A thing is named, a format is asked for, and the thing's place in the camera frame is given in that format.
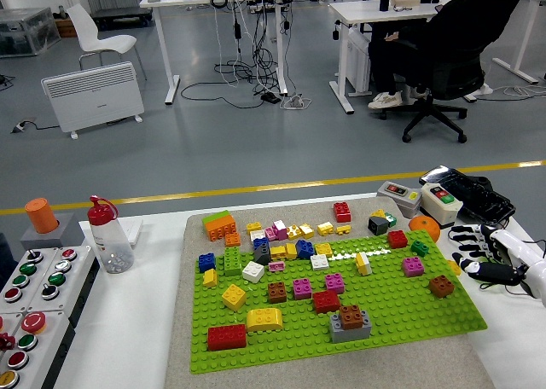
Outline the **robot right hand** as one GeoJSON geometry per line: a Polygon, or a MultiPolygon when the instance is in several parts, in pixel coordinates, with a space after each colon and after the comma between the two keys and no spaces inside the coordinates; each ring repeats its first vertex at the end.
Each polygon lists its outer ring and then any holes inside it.
{"type": "Polygon", "coordinates": [[[545,259],[505,229],[483,224],[453,226],[450,238],[460,243],[452,258],[474,280],[521,286],[545,300],[545,259]]]}

